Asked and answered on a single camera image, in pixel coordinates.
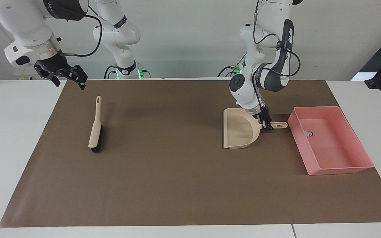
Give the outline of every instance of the brush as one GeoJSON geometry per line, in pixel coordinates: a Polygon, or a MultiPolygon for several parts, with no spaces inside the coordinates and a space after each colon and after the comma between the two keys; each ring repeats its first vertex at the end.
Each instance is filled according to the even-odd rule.
{"type": "Polygon", "coordinates": [[[101,125],[101,103],[103,98],[97,96],[97,102],[95,105],[95,120],[92,125],[91,137],[89,138],[88,147],[92,149],[92,152],[99,153],[101,151],[101,143],[104,127],[101,125]]]}

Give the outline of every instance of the dustpan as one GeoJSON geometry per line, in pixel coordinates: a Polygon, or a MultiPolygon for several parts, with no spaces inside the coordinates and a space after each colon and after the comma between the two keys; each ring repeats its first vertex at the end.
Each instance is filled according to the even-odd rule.
{"type": "MultiPolygon", "coordinates": [[[[287,128],[286,122],[271,122],[274,129],[287,128]]],[[[241,108],[227,108],[223,112],[223,148],[242,149],[260,135],[261,124],[241,108]]]]}

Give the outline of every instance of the pink plastic bin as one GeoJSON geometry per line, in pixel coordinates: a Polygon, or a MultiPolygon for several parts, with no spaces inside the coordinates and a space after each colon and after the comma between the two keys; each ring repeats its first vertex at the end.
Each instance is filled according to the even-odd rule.
{"type": "Polygon", "coordinates": [[[351,174],[374,166],[339,107],[295,107],[288,124],[309,175],[351,174]]]}

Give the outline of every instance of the small metal object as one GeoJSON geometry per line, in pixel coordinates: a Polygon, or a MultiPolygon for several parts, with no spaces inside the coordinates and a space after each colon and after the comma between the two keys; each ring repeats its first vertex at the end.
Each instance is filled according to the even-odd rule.
{"type": "Polygon", "coordinates": [[[305,135],[307,137],[312,137],[314,135],[314,133],[312,131],[305,131],[305,135]]]}

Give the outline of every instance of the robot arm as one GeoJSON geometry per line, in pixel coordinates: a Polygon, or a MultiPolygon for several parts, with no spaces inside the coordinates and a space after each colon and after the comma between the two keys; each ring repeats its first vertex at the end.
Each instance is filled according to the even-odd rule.
{"type": "MultiPolygon", "coordinates": [[[[124,15],[118,0],[96,0],[103,19],[104,45],[114,56],[117,70],[124,76],[137,75],[137,63],[127,45],[133,45],[141,39],[141,32],[124,15]]],[[[94,38],[99,39],[100,29],[94,29],[94,38]]]]}
{"type": "Polygon", "coordinates": [[[277,92],[289,82],[293,43],[293,23],[289,19],[292,3],[292,0],[261,1],[261,24],[256,24],[256,10],[254,24],[247,24],[241,29],[240,37],[247,48],[242,74],[236,74],[229,83],[236,104],[258,119],[266,131],[273,128],[269,108],[259,89],[277,92]],[[263,62],[262,47],[276,48],[274,62],[263,62]]]}
{"type": "Polygon", "coordinates": [[[39,75],[56,86],[60,84],[57,76],[62,76],[84,89],[88,76],[80,66],[68,64],[44,18],[80,20],[87,9],[87,0],[0,0],[0,23],[15,38],[5,49],[7,59],[13,66],[36,61],[39,75]]]}

